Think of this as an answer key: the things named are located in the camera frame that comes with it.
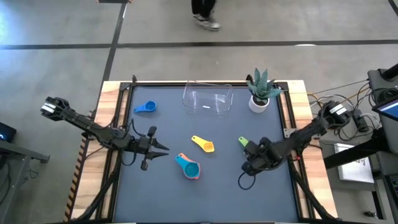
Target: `black metal frame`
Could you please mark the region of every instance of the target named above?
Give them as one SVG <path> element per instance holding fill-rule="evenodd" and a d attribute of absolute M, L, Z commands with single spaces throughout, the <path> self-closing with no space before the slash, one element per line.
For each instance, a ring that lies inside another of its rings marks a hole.
<path fill-rule="evenodd" d="M 246 87 L 246 83 L 245 82 L 212 82 L 212 83 L 216 83 L 216 84 L 230 84 L 233 87 Z M 118 100 L 116 103 L 116 109 L 115 109 L 115 115 L 114 115 L 114 126 L 117 125 L 118 121 L 119 121 L 119 114 L 121 112 L 121 107 L 122 107 L 122 99 L 124 96 L 124 92 L 126 90 L 128 90 L 128 95 L 127 95 L 127 102 L 126 102 L 126 108 L 125 108 L 125 112 L 124 112 L 124 119 L 123 119 L 123 123 L 122 125 L 125 126 L 127 125 L 127 121 L 128 121 L 128 114 L 131 108 L 131 98 L 133 96 L 134 93 L 134 88 L 136 86 L 146 86 L 146 87 L 151 87 L 151 86 L 185 86 L 185 82 L 137 82 L 135 76 L 133 76 L 133 81 L 132 82 L 122 82 L 119 86 L 119 95 L 118 95 Z M 286 99 L 286 103 L 287 103 L 287 109 L 288 109 L 288 114 L 289 114 L 289 119 L 290 119 L 290 123 L 292 124 L 292 128 L 296 128 L 296 122 L 295 122 L 295 118 L 294 118 L 294 112 L 293 112 L 293 107 L 292 107 L 292 102 L 290 99 L 290 94 L 289 94 L 289 87 L 287 82 L 277 82 L 274 84 L 275 86 L 281 87 L 283 90 L 285 90 L 285 99 Z M 280 116 L 280 123 L 282 125 L 282 132 L 284 128 L 287 128 L 286 125 L 286 121 L 285 121 L 285 116 L 284 116 L 284 109 L 282 106 L 282 98 L 281 96 L 279 96 L 277 98 L 277 106 L 278 106 L 278 110 L 279 110 L 279 116 Z M 108 178 L 108 175 L 110 173 L 110 168 L 111 168 L 111 161 L 113 159 L 113 153 L 112 152 L 108 152 L 107 156 L 106 156 L 106 162 L 105 162 L 105 167 L 104 167 L 104 175 L 103 175 L 103 183 L 104 181 Z M 299 155 L 301 157 L 301 159 L 298 161 L 299 166 L 300 166 L 300 176 L 302 177 L 303 181 L 308 185 L 308 179 L 307 179 L 307 174 L 305 172 L 305 166 L 303 163 L 303 159 L 302 156 Z M 289 166 L 289 172 L 290 175 L 292 175 L 292 168 Z M 106 218 L 102 218 L 102 209 L 103 209 L 103 201 L 101 202 L 101 205 L 98 207 L 97 212 L 96 212 L 96 216 L 95 218 L 97 220 L 106 220 L 111 222 L 113 220 L 114 217 L 114 208 L 116 206 L 116 196 L 118 193 L 118 181 L 119 181 L 119 176 L 120 176 L 120 172 L 117 174 L 116 177 L 116 181 L 113 183 L 113 187 L 111 190 L 111 197 L 110 197 L 110 202 L 109 202 L 109 210 L 108 210 L 108 214 L 106 216 Z M 297 217 L 298 220 L 300 222 L 308 222 L 308 221 L 316 221 L 316 222 L 320 222 L 322 223 L 323 220 L 317 220 L 315 219 L 315 212 L 313 209 L 313 206 L 311 205 L 309 199 L 307 199 L 307 208 L 308 208 L 308 214 L 309 214 L 309 218 L 304 218 L 303 217 L 303 209 L 300 203 L 300 195 L 299 195 L 299 191 L 298 191 L 298 187 L 296 182 L 294 181 L 294 179 L 292 178 L 292 190 L 294 192 L 295 195 L 295 206 L 296 206 L 296 211 L 297 211 Z M 350 223 L 350 222 L 341 222 L 341 221 L 327 221 L 324 223 Z"/>

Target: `wooden table frame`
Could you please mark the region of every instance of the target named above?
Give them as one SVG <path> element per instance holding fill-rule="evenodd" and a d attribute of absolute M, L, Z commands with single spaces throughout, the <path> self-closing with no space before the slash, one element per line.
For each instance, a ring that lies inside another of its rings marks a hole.
<path fill-rule="evenodd" d="M 133 82 L 104 82 L 96 109 L 95 122 L 102 126 L 106 126 L 114 117 L 116 121 L 113 124 L 114 127 L 127 125 L 127 116 L 125 116 L 125 114 L 128 114 L 130 110 L 131 97 L 134 94 L 133 90 L 135 86 L 185 86 L 186 82 L 187 81 L 139 82 L 136 81 L 135 77 L 133 78 Z M 246 86 L 245 81 L 234 80 L 199 82 L 217 84 L 228 83 L 234 87 Z M 303 128 L 311 122 L 312 113 L 309 107 L 304 82 L 302 80 L 278 81 L 276 85 L 286 90 L 277 98 L 282 127 L 284 129 Z M 319 145 L 318 141 L 315 140 L 313 140 L 311 144 Z M 84 212 L 100 190 L 106 178 L 109 177 L 109 173 L 113 170 L 116 155 L 118 154 L 116 151 L 113 152 L 104 149 L 93 154 L 85 161 L 85 156 L 99 147 L 100 145 L 96 140 L 89 141 L 86 138 L 82 139 L 67 208 L 65 210 L 64 221 L 77 218 Z M 298 156 L 302 159 L 295 162 L 295 166 L 303 177 L 303 180 L 309 185 L 313 194 L 326 210 L 334 217 L 337 217 L 321 150 L 316 147 L 307 147 L 303 154 L 299 154 Z M 116 186 L 112 186 L 108 190 L 105 199 L 92 218 L 104 218 L 107 222 L 112 221 L 114 216 L 114 205 L 116 203 L 117 184 L 116 182 Z M 292 186 L 299 219 L 319 218 L 319 214 L 314 211 L 309 201 L 305 198 L 301 188 L 294 180 L 292 180 Z"/>

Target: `gray floor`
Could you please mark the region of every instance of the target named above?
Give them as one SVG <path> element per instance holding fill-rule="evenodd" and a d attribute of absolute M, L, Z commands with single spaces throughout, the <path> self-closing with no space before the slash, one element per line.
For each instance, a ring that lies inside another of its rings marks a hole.
<path fill-rule="evenodd" d="M 109 44 L 119 10 L 94 0 L 2 0 L 0 44 Z M 189 1 L 134 0 L 119 43 L 398 39 L 398 17 L 387 0 L 219 0 L 215 16 L 222 29 L 208 32 L 192 21 Z M 32 163 L 40 175 L 24 184 L 10 223 L 62 220 L 81 131 L 43 118 L 39 109 L 46 96 L 60 96 L 81 113 L 92 110 L 108 54 L 0 50 L 0 122 L 18 130 L 17 144 L 51 154 L 44 166 Z M 307 91 L 316 92 L 364 80 L 369 69 L 389 68 L 397 58 L 397 45 L 119 49 L 109 79 L 232 80 L 258 67 L 268 68 L 270 78 L 305 80 Z M 361 85 L 320 96 L 350 96 Z M 370 112 L 367 101 L 360 108 Z M 347 130 L 353 134 L 353 124 Z M 392 223 L 391 214 L 386 221 L 362 216 L 374 210 L 369 192 L 333 189 L 333 196 L 344 220 Z"/>

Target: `white sneaker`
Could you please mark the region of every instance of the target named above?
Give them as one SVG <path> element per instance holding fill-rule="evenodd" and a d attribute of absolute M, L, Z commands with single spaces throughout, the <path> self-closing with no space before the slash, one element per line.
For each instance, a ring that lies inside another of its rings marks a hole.
<path fill-rule="evenodd" d="M 213 15 L 210 14 L 208 18 L 205 18 L 199 14 L 193 15 L 196 19 L 197 24 L 206 30 L 218 31 L 220 29 L 220 24 L 214 19 Z"/>

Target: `black pants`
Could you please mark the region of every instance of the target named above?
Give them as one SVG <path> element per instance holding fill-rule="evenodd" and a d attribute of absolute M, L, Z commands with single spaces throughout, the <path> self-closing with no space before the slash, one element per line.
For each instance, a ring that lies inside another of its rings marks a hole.
<path fill-rule="evenodd" d="M 191 0 L 192 13 L 200 14 L 203 17 L 209 17 L 215 4 L 216 0 Z"/>

